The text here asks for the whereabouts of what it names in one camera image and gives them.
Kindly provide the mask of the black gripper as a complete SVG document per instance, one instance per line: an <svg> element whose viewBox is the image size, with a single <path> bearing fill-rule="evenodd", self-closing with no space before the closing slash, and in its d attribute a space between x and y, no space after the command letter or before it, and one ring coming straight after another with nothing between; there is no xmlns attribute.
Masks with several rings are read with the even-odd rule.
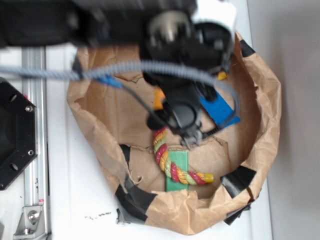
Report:
<svg viewBox="0 0 320 240"><path fill-rule="evenodd" d="M228 71L235 44L237 9L228 0L140 0L150 13L140 58Z"/></svg>

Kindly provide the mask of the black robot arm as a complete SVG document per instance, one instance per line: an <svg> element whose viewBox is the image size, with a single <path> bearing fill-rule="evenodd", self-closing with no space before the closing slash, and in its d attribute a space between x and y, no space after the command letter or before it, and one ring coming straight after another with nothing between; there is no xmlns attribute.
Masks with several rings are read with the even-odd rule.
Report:
<svg viewBox="0 0 320 240"><path fill-rule="evenodd" d="M71 72L1 66L3 73L54 79L94 79L122 89L114 74L141 70L162 88L196 82L214 87L228 72L237 11L225 0L3 0L0 46L70 43L99 48L137 44L139 60Z"/></svg>

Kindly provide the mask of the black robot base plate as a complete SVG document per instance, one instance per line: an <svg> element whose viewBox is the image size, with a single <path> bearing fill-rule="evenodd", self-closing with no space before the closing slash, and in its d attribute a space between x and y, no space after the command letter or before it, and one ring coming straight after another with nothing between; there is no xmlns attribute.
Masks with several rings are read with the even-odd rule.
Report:
<svg viewBox="0 0 320 240"><path fill-rule="evenodd" d="M36 109L0 79L0 189L6 190L37 156Z"/></svg>

